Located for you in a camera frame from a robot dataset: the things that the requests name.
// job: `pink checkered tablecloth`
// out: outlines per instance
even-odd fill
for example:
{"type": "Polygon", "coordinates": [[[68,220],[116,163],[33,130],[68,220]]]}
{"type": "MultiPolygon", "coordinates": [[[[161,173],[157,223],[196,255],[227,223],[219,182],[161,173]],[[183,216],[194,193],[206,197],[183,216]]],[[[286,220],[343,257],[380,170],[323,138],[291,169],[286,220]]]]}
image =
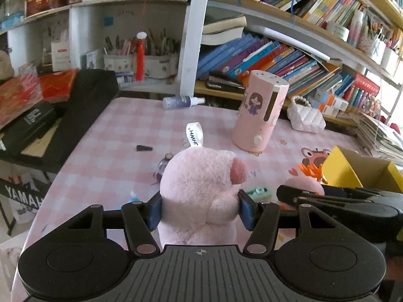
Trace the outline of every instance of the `pink checkered tablecloth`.
{"type": "MultiPolygon", "coordinates": [[[[277,121],[264,152],[255,155],[241,151],[231,142],[237,113],[206,106],[164,111],[161,101],[117,98],[103,111],[77,145],[49,189],[29,231],[25,248],[89,205],[99,203],[105,210],[127,203],[130,194],[148,201],[159,189],[153,173],[168,152],[186,148],[185,127],[199,122],[204,146],[232,150],[249,170],[243,189],[259,185],[275,192],[290,178],[288,170],[302,162],[302,148],[331,150],[336,145],[364,153],[350,136],[325,130],[320,134],[297,132],[285,120],[277,121]],[[136,145],[153,147],[137,152],[136,145]]],[[[111,236],[124,245],[122,233],[111,236]]],[[[27,295],[18,276],[12,301],[27,295]]]]}

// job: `pink cylindrical container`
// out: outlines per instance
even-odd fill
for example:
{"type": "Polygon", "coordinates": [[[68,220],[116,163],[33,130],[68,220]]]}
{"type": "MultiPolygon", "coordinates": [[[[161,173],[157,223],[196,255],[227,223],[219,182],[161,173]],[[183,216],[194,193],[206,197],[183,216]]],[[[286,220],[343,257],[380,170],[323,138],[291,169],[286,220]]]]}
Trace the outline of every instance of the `pink cylindrical container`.
{"type": "Polygon", "coordinates": [[[289,84],[272,73],[252,70],[232,142],[247,152],[263,151],[276,125],[289,84]]]}

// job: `red tassel ornament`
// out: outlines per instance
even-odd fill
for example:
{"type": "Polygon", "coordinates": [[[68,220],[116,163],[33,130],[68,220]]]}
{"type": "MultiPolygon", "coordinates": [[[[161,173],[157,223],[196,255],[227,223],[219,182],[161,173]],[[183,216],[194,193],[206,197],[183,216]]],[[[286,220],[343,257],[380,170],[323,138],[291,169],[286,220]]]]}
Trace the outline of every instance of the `red tassel ornament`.
{"type": "Polygon", "coordinates": [[[140,82],[144,79],[144,44],[143,40],[147,37],[147,33],[139,32],[137,33],[138,43],[137,43],[137,70],[136,70],[136,81],[140,82]]]}

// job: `pink plush pig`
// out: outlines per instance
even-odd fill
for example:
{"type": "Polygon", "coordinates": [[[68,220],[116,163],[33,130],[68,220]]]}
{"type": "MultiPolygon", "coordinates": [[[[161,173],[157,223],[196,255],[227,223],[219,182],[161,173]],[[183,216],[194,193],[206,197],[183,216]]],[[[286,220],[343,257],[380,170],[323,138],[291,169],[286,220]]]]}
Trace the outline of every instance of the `pink plush pig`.
{"type": "Polygon", "coordinates": [[[162,247],[234,244],[237,193],[246,176],[245,164],[231,151],[190,147],[176,154],[160,185],[162,247]]]}

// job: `paper stack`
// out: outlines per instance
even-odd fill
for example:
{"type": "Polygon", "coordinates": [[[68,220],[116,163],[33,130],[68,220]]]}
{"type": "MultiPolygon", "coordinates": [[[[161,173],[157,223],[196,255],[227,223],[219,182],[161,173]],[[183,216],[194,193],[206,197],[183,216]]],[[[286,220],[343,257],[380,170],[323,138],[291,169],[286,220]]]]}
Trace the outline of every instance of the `paper stack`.
{"type": "Polygon", "coordinates": [[[379,120],[361,114],[358,139],[374,158],[382,158],[403,166],[403,138],[379,120]]]}

